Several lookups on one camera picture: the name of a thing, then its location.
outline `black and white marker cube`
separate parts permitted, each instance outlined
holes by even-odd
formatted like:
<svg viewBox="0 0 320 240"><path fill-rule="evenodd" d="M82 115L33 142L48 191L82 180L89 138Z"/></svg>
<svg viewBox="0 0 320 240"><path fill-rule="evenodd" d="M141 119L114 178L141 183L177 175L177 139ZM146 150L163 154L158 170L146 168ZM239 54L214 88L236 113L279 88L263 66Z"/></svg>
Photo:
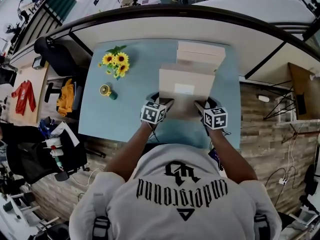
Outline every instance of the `black and white marker cube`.
<svg viewBox="0 0 320 240"><path fill-rule="evenodd" d="M205 109L203 116L204 124L213 130L228 126L228 113L224 107Z"/></svg>
<svg viewBox="0 0 320 240"><path fill-rule="evenodd" d="M150 124L158 124L165 118L167 106L148 101L141 109L140 119Z"/></svg>

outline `logo on shirt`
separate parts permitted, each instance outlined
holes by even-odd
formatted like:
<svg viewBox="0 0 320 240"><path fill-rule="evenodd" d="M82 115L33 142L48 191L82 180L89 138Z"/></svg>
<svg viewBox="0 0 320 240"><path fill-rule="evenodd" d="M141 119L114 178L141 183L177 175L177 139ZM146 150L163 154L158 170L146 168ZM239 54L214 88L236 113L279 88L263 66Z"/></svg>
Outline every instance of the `logo on shirt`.
<svg viewBox="0 0 320 240"><path fill-rule="evenodd" d="M194 169L183 162L172 161L165 167L165 175L175 178L175 183L180 187L190 177L194 183L200 178L194 175ZM174 206L177 212L186 222L196 209L210 207L212 201L228 194L228 186L224 179L213 180L210 184L197 185L196 189L175 189L163 187L143 179L138 179L136 198L144 198L157 205Z"/></svg>
<svg viewBox="0 0 320 240"><path fill-rule="evenodd" d="M177 169L172 170L172 165L179 166ZM175 177L175 183L180 187L185 180L182 177L190 177L194 183L197 183L200 178L195 177L194 169L187 166L185 163L180 161L172 161L165 166L165 175Z"/></svg>
<svg viewBox="0 0 320 240"><path fill-rule="evenodd" d="M25 99L25 94L26 94L26 89L23 89L22 90L22 93L21 93L21 97L20 97L20 100L24 100Z"/></svg>

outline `light blue tabletop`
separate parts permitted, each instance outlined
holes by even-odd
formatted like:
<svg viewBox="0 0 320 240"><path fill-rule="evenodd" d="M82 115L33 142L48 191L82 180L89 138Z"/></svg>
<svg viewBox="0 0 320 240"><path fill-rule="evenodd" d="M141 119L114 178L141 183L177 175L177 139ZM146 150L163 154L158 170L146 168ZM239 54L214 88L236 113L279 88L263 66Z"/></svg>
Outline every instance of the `light blue tabletop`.
<svg viewBox="0 0 320 240"><path fill-rule="evenodd" d="M216 71L210 96L228 112L227 136L234 148L240 145L241 104L238 64L235 49L229 45L199 42L225 48L226 57ZM104 54L115 46L127 47L130 69L124 78L116 80L98 67ZM178 40L137 39L99 43L93 53L87 75L79 121L79 133L103 139L127 142L139 128L140 111L146 98L159 91L159 68L162 63L176 63ZM116 100L99 92L111 84L118 94ZM187 144L209 148L210 139L202 123L165 119L155 130L161 143Z"/></svg>

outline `red jacket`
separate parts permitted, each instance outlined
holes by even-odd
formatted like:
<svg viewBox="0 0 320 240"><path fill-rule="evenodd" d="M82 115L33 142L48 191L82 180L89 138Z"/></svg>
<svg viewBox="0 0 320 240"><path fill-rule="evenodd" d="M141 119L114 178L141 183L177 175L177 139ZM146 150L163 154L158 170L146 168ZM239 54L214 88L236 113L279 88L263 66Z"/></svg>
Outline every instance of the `red jacket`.
<svg viewBox="0 0 320 240"><path fill-rule="evenodd" d="M28 80L28 82L24 81L15 92L11 93L11 97L15 98L18 96L18 100L16 102L15 113L24 115L25 108L27 104L27 99L29 100L30 109L33 112L36 108L36 101L34 96L34 90L32 89L32 84Z"/></svg>

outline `sunflower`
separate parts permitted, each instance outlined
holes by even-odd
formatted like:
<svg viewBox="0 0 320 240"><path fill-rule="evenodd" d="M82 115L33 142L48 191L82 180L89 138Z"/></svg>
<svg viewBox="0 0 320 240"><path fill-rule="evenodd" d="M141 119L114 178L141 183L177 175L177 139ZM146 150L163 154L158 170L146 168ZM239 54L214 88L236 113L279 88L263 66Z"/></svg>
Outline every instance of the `sunflower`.
<svg viewBox="0 0 320 240"><path fill-rule="evenodd" d="M129 66L130 66L130 64L120 65L120 66L117 68L116 73L117 73L118 75L120 75L120 76L121 76L121 75L125 76L125 73L128 71Z"/></svg>
<svg viewBox="0 0 320 240"><path fill-rule="evenodd" d="M119 52L114 58L113 61L117 64L123 65L127 64L129 61L128 55L126 55L124 52Z"/></svg>
<svg viewBox="0 0 320 240"><path fill-rule="evenodd" d="M109 64L109 63L111 63L113 61L113 58L114 57L113 57L112 53L108 53L105 56L103 56L102 63L103 64Z"/></svg>

